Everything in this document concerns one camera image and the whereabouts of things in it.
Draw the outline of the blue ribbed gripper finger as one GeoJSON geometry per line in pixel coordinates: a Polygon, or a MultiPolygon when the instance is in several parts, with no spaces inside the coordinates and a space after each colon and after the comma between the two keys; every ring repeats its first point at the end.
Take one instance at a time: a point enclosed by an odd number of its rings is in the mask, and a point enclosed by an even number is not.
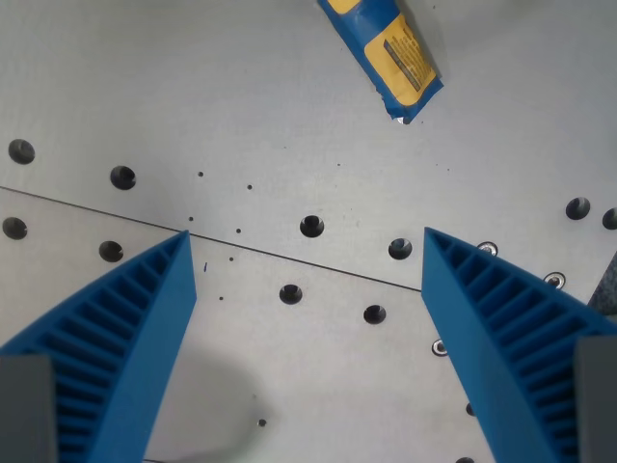
{"type": "Polygon", "coordinates": [[[615,460],[613,321],[432,228],[421,296],[496,461],[615,460]]]}
{"type": "Polygon", "coordinates": [[[62,462],[140,462],[197,301],[182,231],[83,287],[1,347],[54,370],[62,462]]]}

